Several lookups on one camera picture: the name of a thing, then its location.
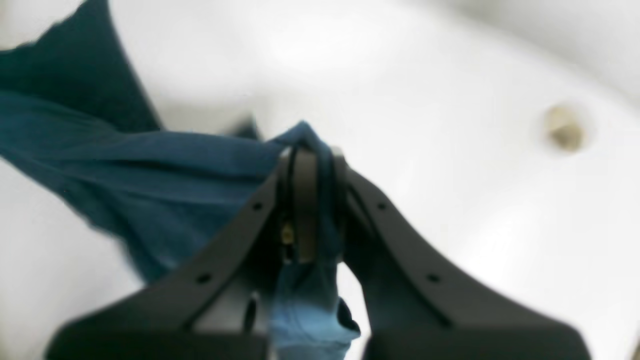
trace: white sink basin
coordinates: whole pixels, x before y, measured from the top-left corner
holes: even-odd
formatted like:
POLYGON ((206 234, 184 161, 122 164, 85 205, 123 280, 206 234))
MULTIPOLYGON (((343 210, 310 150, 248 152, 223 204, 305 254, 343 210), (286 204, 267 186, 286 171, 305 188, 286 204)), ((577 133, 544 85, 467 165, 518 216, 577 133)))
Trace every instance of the white sink basin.
MULTIPOLYGON (((630 359, 640 117, 616 93, 506 35, 399 1, 111 3, 168 128, 215 133, 253 113, 270 138, 305 119, 451 261, 576 327, 594 360, 630 359), (567 101, 586 114, 575 153, 543 128, 567 101)), ((0 341, 27 359, 56 324, 137 284, 59 201, 10 167, 0 176, 4 203, 27 198, 0 208, 0 341)), ((339 286, 366 333, 344 268, 339 286)))

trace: light blue fabric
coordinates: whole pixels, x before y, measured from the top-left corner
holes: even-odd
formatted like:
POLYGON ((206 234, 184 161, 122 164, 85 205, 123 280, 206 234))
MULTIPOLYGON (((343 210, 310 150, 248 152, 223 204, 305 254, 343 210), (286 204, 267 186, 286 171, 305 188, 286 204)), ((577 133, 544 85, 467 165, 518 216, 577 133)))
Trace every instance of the light blue fabric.
POLYGON ((331 154, 307 123, 266 143, 163 131, 106 0, 89 0, 35 44, 0 52, 0 156, 123 241, 148 283, 211 241, 290 145, 319 157, 321 247, 317 263, 282 270, 271 335, 281 359, 342 359, 359 331, 338 316, 346 306, 335 284, 331 154))

